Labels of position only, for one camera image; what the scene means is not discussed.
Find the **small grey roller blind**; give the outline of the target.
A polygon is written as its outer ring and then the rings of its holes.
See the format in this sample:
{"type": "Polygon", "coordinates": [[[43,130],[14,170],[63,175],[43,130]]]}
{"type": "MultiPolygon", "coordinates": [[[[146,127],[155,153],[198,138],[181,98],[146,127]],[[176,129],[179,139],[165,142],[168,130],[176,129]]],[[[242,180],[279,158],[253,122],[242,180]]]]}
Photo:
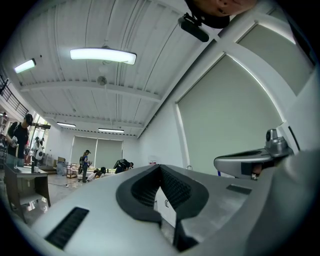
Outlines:
{"type": "Polygon", "coordinates": [[[123,141],[98,139],[95,153],[95,167],[113,169],[116,162],[122,159],[123,141]]]}
{"type": "Polygon", "coordinates": [[[70,163],[79,164],[80,157],[86,150],[90,151],[88,160],[92,162],[92,166],[95,165],[96,160],[96,149],[97,149],[97,138],[75,136],[73,138],[70,163]]]}

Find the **narrow grey roller blind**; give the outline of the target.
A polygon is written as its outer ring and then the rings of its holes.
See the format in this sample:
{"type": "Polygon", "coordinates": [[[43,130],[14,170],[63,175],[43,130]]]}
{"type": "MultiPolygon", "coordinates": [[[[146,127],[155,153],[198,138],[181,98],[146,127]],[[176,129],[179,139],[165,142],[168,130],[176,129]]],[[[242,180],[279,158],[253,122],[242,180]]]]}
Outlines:
{"type": "Polygon", "coordinates": [[[315,67],[296,44],[262,25],[254,26],[238,44],[275,69],[295,95],[301,92],[315,67]]]}

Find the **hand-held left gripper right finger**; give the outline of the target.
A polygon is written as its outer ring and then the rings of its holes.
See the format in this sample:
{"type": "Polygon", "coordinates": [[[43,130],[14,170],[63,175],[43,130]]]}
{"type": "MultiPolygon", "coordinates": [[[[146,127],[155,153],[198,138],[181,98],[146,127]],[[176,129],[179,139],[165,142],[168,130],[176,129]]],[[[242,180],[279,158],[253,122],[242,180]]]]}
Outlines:
{"type": "Polygon", "coordinates": [[[253,181],[160,165],[160,184],[176,213],[173,243],[161,256],[261,256],[258,229],[274,169],[253,181]]]}

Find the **large grey roller blind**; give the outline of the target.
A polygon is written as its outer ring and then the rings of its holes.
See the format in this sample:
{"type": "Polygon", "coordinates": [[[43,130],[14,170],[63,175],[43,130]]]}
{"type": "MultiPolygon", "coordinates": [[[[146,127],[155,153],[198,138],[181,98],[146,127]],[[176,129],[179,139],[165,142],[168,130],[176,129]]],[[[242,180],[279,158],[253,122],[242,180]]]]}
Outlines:
{"type": "Polygon", "coordinates": [[[217,175],[214,159],[260,149],[282,123],[268,94],[243,67],[224,56],[178,102],[190,165],[217,175]]]}

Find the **white vanity cabinet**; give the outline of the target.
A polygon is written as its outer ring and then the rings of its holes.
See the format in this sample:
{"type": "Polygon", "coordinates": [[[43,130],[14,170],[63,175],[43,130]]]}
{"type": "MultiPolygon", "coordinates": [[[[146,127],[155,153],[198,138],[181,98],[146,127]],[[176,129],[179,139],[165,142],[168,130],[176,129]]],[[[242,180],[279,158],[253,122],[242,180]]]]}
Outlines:
{"type": "Polygon", "coordinates": [[[159,188],[156,193],[155,201],[157,203],[157,211],[161,214],[162,218],[175,228],[176,211],[173,209],[161,188],[159,188]]]}

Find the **black metal railing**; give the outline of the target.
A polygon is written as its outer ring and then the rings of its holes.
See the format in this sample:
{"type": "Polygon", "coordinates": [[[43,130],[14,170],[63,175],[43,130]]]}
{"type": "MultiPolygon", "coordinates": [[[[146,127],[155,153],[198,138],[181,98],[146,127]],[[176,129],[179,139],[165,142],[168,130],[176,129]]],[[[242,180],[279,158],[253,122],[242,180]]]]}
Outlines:
{"type": "Polygon", "coordinates": [[[29,113],[29,110],[17,99],[8,87],[9,80],[4,79],[0,74],[0,96],[3,97],[4,101],[7,102],[14,111],[24,117],[29,113]]]}

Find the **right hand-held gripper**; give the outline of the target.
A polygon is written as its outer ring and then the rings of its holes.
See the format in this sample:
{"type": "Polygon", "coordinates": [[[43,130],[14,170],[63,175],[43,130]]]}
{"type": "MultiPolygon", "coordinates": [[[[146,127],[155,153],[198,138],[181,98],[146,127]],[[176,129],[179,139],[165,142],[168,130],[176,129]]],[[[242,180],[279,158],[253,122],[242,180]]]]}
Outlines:
{"type": "Polygon", "coordinates": [[[278,136],[276,129],[269,129],[265,135],[264,149],[238,152],[218,156],[213,164],[217,171],[237,179],[251,179],[256,167],[273,166],[274,159],[293,154],[283,136],[278,136]]]}

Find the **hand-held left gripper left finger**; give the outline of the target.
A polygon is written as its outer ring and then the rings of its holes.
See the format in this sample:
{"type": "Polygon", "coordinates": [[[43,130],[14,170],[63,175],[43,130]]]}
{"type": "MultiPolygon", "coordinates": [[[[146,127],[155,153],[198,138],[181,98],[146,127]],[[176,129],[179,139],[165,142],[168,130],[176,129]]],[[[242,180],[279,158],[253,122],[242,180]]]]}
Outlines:
{"type": "Polygon", "coordinates": [[[119,206],[118,187],[149,165],[86,183],[50,207],[32,226],[46,256],[176,256],[157,222],[132,218],[119,206]]]}

